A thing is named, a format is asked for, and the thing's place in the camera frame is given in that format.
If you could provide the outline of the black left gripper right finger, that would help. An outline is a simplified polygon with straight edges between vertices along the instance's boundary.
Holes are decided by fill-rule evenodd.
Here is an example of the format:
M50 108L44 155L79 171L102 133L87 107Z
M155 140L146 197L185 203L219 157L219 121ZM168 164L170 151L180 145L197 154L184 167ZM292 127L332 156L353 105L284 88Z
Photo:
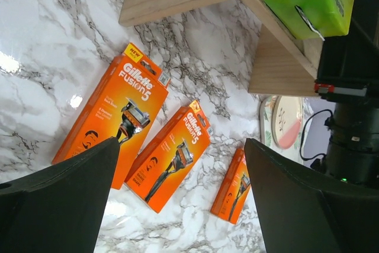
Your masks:
M267 252L378 252L378 190L327 177L245 142Z

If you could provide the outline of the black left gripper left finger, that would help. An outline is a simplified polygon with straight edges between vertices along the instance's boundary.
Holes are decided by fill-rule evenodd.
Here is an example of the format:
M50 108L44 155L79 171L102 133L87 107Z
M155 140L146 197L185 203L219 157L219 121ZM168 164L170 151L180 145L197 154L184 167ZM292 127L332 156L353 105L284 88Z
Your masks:
M114 137L1 184L1 252L93 252L120 146Z

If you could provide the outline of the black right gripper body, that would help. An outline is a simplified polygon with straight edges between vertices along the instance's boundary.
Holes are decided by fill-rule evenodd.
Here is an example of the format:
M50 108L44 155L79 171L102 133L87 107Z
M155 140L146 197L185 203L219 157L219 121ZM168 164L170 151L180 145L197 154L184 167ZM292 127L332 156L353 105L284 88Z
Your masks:
M348 35L325 40L314 90L332 102L378 101L378 0L354 0Z

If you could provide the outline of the light wooden two-tier shelf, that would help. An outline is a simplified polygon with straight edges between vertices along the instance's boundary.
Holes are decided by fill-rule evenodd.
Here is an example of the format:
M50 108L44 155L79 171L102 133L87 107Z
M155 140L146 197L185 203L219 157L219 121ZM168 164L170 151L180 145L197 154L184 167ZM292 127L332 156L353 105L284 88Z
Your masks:
M133 26L226 0L124 0L119 22ZM261 21L249 91L311 97L322 41L296 40L261 0L241 0Z

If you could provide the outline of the black green razor box front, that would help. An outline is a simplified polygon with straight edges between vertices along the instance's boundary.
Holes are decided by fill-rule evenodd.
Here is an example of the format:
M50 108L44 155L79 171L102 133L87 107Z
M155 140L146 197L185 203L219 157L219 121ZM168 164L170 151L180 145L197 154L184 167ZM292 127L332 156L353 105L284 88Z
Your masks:
M262 0L298 40L349 33L354 0Z

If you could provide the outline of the orange razor box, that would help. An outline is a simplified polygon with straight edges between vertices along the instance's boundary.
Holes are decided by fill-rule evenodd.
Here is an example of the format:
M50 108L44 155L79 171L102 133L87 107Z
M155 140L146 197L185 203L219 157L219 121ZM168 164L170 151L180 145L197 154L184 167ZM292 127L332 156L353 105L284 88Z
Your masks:
M52 160L57 164L115 137L119 189L168 96L169 75L135 44L116 56Z
M237 149L224 176L210 212L236 224L250 190L245 152Z
M197 100L180 107L136 158L125 180L128 188L160 213L210 145L212 133Z

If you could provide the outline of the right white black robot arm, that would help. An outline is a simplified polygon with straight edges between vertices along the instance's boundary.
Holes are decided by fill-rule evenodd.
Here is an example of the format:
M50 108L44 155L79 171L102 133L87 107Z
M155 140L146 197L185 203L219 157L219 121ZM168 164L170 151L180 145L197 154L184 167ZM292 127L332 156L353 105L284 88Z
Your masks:
M311 168L378 188L378 0L354 0L349 33L324 41L314 90L335 109L327 152Z

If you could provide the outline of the clear floral tray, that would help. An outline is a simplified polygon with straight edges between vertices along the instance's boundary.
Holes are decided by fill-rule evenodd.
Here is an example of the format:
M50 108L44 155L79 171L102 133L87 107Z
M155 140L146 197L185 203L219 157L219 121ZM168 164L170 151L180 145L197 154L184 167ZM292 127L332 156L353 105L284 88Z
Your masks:
M272 150L278 152L280 155L292 160L296 161L299 164L304 164L304 161L301 159L301 155L304 154L304 151L300 149L300 141L301 138L306 139L309 133L310 126L305 126L304 124L307 122L307 119L310 117L310 109L308 105L304 103L303 99L303 125L298 134L298 138L296 142L289 149L281 149L279 148L273 138L272 134L272 111L274 109L274 105L276 99L279 96L270 96L264 99L263 103L260 107L260 127L261 127L261 142L271 148Z

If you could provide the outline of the pink cream round plate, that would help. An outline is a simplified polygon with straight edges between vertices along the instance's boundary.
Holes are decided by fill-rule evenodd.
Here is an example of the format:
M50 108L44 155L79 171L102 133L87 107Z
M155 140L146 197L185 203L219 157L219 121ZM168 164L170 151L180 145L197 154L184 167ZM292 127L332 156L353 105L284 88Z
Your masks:
M303 99L279 96L272 111L272 134L276 145L289 149L303 125Z

